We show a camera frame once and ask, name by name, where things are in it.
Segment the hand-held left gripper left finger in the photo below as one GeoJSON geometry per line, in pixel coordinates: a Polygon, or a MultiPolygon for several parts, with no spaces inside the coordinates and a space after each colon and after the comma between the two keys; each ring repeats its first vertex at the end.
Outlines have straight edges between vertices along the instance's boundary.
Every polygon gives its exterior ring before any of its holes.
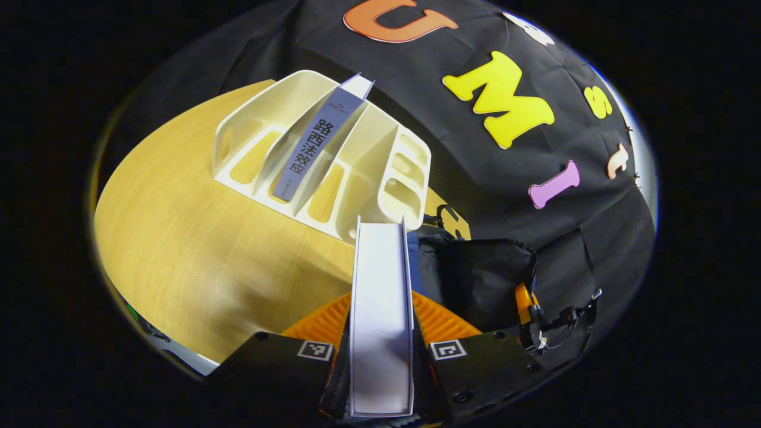
{"type": "Polygon", "coordinates": [[[258,331],[207,382],[273,419],[343,417],[348,382],[343,352],[351,294],[324,304],[283,333],[258,331]]]}

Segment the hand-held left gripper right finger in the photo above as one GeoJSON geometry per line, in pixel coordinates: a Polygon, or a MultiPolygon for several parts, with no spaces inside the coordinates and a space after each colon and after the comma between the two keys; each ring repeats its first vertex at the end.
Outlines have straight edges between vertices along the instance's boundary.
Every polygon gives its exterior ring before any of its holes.
{"type": "Polygon", "coordinates": [[[543,366],[524,349],[517,328],[481,332],[432,299],[411,295],[436,405],[449,420],[500,409],[543,382],[543,366]]]}

